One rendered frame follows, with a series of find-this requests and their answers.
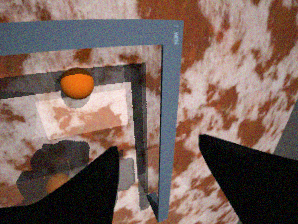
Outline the orange and brown ball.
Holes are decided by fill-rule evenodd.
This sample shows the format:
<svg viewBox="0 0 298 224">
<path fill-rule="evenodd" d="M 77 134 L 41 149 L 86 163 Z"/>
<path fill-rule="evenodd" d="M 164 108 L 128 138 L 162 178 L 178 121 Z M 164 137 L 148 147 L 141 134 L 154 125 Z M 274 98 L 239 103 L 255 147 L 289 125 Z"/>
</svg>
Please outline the orange and brown ball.
<svg viewBox="0 0 298 224">
<path fill-rule="evenodd" d="M 60 86 L 63 94 L 72 99 L 80 100 L 92 93 L 94 80 L 83 68 L 73 67 L 63 73 Z"/>
</svg>

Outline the translucent orange ball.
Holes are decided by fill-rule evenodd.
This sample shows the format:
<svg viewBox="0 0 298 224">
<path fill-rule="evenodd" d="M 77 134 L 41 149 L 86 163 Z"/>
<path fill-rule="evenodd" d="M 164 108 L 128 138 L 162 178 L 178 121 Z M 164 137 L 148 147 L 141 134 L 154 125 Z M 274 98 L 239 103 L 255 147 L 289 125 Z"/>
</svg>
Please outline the translucent orange ball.
<svg viewBox="0 0 298 224">
<path fill-rule="evenodd" d="M 58 172 L 52 175 L 51 177 L 49 177 L 45 186 L 47 194 L 50 194 L 51 192 L 59 188 L 61 185 L 68 182 L 70 178 L 71 177 L 65 174 L 64 172 Z"/>
</svg>

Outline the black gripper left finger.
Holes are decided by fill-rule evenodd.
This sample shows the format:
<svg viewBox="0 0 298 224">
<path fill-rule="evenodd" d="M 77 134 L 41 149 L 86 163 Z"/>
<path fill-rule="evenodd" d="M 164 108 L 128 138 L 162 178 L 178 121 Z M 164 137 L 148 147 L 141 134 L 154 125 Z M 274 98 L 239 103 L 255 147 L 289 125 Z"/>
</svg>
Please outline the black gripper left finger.
<svg viewBox="0 0 298 224">
<path fill-rule="evenodd" d="M 42 200 L 0 208 L 0 224 L 112 224 L 119 177 L 113 146 Z"/>
</svg>

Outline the low clear walls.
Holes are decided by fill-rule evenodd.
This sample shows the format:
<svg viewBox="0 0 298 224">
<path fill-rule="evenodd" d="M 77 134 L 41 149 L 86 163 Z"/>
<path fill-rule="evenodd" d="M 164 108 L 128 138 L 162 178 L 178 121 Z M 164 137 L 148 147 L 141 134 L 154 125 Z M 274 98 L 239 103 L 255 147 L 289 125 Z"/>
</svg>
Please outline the low clear walls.
<svg viewBox="0 0 298 224">
<path fill-rule="evenodd" d="M 161 45 L 142 45 L 146 195 L 158 220 Z"/>
</svg>

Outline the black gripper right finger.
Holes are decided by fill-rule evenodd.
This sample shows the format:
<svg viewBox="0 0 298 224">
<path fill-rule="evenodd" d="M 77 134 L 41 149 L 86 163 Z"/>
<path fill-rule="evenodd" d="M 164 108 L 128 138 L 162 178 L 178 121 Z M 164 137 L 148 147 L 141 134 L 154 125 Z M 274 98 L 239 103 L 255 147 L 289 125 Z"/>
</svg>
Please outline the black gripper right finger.
<svg viewBox="0 0 298 224">
<path fill-rule="evenodd" d="M 298 224 L 298 161 L 206 134 L 198 148 L 243 224 Z"/>
</svg>

